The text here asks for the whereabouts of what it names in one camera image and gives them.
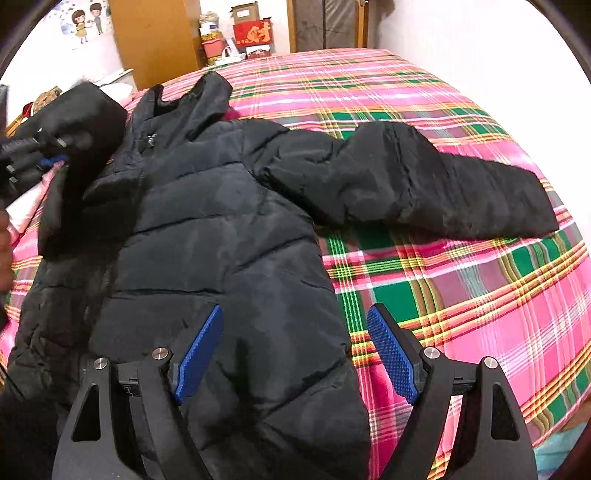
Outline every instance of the bed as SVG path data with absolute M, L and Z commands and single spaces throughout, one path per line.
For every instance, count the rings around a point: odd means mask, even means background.
M 536 172 L 553 203 L 560 230 L 544 239 L 458 242 L 382 224 L 325 232 L 320 239 L 369 410 L 370 478 L 379 477 L 411 410 L 393 392 L 366 331 L 365 314 L 375 302 L 450 358 L 496 357 L 534 445 L 559 429 L 589 393 L 591 261 L 560 198 L 507 132 L 448 84 L 383 50 L 314 51 L 218 70 L 234 86 L 227 119 L 263 117 L 341 138 L 363 122 L 404 121 L 441 151 Z M 164 99 L 181 96 L 204 71 L 165 84 Z M 41 261 L 37 229 L 51 175 L 11 212 L 16 282 L 8 298 L 10 324 L 0 334 L 3 364 Z M 454 399 L 431 478 L 445 471 L 459 408 Z

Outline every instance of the blue gripper pad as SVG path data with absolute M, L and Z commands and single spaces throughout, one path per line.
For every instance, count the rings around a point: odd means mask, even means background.
M 215 305 L 178 368 L 174 398 L 182 405 L 195 395 L 223 333 L 223 311 Z
M 397 339 L 392 332 L 392 329 L 401 330 L 401 328 L 395 324 L 393 319 L 390 324 L 393 322 L 395 326 L 388 326 L 388 322 L 384 318 L 385 314 L 389 315 L 388 311 L 385 310 L 382 313 L 376 305 L 369 309 L 367 318 L 368 332 L 378 350 L 378 355 L 386 368 L 394 390 L 398 395 L 406 398 L 408 403 L 414 405 L 420 392 L 415 386 L 415 368 L 408 359 L 408 354 L 416 354 L 416 352 L 405 352 L 400 344 L 400 341 L 404 342 L 404 339 Z

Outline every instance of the wooden wardrobe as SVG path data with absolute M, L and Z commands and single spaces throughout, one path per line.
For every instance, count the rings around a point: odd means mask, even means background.
M 139 89 L 203 67 L 187 15 L 199 18 L 198 0 L 187 0 L 187 6 L 183 0 L 111 0 L 110 5 L 119 55 L 124 67 L 134 70 Z

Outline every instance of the cardboard box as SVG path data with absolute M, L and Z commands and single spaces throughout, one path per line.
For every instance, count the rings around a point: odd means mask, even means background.
M 232 7 L 232 17 L 234 18 L 234 25 L 260 20 L 258 2 Z
M 251 47 L 253 45 L 269 45 L 273 43 L 273 30 L 271 20 L 257 20 L 234 25 L 234 38 L 238 48 Z

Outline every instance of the red gift box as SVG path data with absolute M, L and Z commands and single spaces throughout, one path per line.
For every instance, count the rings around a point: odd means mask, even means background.
M 271 22 L 269 20 L 255 20 L 234 25 L 234 38 L 238 48 L 269 45 L 273 43 Z

